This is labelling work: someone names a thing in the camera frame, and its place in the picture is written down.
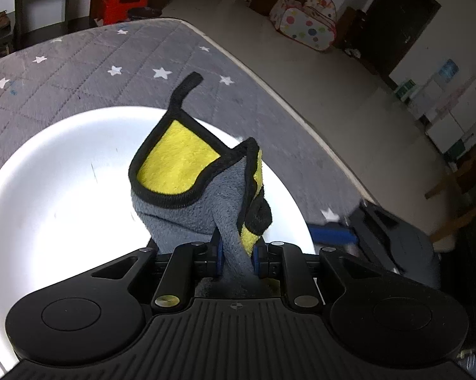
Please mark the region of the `yellow grey cleaning cloth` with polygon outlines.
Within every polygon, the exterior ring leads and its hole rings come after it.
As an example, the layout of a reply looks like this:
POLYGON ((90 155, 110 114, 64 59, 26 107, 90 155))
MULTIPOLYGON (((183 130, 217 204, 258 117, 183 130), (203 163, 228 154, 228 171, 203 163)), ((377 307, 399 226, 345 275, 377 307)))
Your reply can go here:
POLYGON ((225 282, 258 284, 254 246, 272 223, 265 198, 262 151, 253 138, 231 148, 182 108, 203 81, 189 74, 171 94, 168 110, 132 158, 132 206, 160 252, 183 243, 222 239, 225 282))

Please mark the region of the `polka dot play tent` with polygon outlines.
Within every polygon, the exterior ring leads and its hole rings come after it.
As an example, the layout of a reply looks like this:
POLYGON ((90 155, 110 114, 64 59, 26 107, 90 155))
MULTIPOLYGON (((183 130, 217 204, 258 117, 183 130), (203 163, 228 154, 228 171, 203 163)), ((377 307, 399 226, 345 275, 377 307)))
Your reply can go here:
POLYGON ((278 0, 269 18, 279 33, 317 52, 326 51, 337 36, 332 0, 278 0))

